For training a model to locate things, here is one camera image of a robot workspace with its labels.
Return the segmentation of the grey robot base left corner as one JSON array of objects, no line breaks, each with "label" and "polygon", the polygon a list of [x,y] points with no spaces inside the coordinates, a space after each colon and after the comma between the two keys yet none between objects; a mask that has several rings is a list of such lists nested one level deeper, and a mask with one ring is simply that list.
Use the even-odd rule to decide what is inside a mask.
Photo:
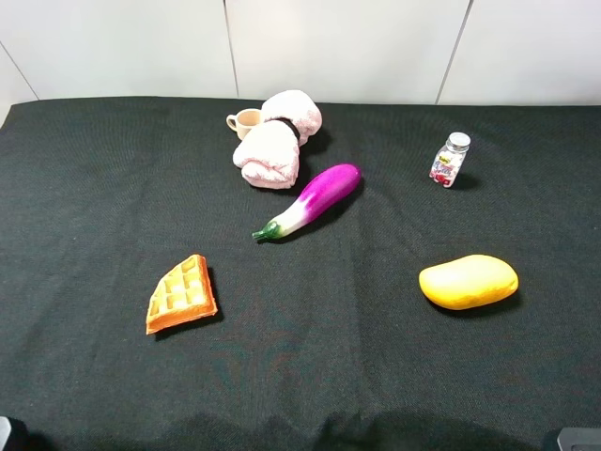
[{"label": "grey robot base left corner", "polygon": [[0,451],[8,451],[11,449],[12,424],[5,417],[0,417]]}]

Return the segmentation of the grey robot base right corner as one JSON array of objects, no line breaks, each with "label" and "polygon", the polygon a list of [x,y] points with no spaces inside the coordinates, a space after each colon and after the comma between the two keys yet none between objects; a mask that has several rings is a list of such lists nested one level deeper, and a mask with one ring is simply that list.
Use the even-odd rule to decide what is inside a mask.
[{"label": "grey robot base right corner", "polygon": [[562,428],[557,445],[560,451],[601,451],[601,428]]}]

